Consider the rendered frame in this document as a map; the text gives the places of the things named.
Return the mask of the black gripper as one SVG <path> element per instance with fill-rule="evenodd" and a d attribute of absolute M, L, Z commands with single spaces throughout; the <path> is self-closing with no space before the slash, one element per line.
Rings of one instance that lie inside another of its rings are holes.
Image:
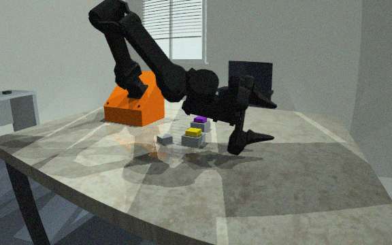
<path fill-rule="evenodd" d="M 248 99 L 248 104 L 259 105 L 267 108 L 277 107 L 277 105 L 274 102 L 264 97 L 258 91 L 256 83 L 253 84 L 254 82 L 253 76 L 242 76 L 242 78 L 245 79 L 246 81 L 245 87 L 250 89 L 251 91 L 251 94 L 249 95 L 249 99 Z M 243 131 L 246 110 L 235 112 L 234 116 L 230 114 L 226 114 L 222 111 L 222 106 L 223 106 L 222 100 L 223 100 L 223 95 L 216 94 L 209 118 L 213 119 L 213 122 L 216 123 L 219 120 L 226 123 L 230 123 L 230 126 L 232 127 L 235 125 L 235 129 L 229 136 L 229 141 L 227 146 L 227 151 L 230 154 L 239 155 L 247 144 L 252 144 L 255 142 L 264 142 L 264 141 L 274 139 L 274 136 L 262 134 L 262 133 L 254 133 L 250 129 L 247 132 Z M 216 104 L 218 105 L 217 108 L 216 108 Z"/>

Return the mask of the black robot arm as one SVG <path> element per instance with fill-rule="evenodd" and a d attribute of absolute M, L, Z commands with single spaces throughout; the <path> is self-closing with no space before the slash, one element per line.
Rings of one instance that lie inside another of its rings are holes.
<path fill-rule="evenodd" d="M 142 26 L 141 18 L 130 11 L 128 3 L 123 0 L 102 1 L 88 15 L 92 26 L 101 31 L 108 41 L 116 62 L 115 83 L 127 89 L 127 98 L 140 99 L 148 85 L 139 78 L 142 70 L 131 59 L 125 39 L 151 68 L 156 77 L 156 85 L 167 101 L 179 102 L 186 95 L 182 109 L 187 115 L 210 117 L 219 86 L 218 76 L 213 71 L 196 71 L 193 68 L 185 71 L 182 66 L 173 64 Z M 231 76 L 229 88 L 220 89 L 224 113 L 234 116 L 235 112 L 246 110 L 251 91 L 245 87 L 245 83 L 245 79 Z"/>

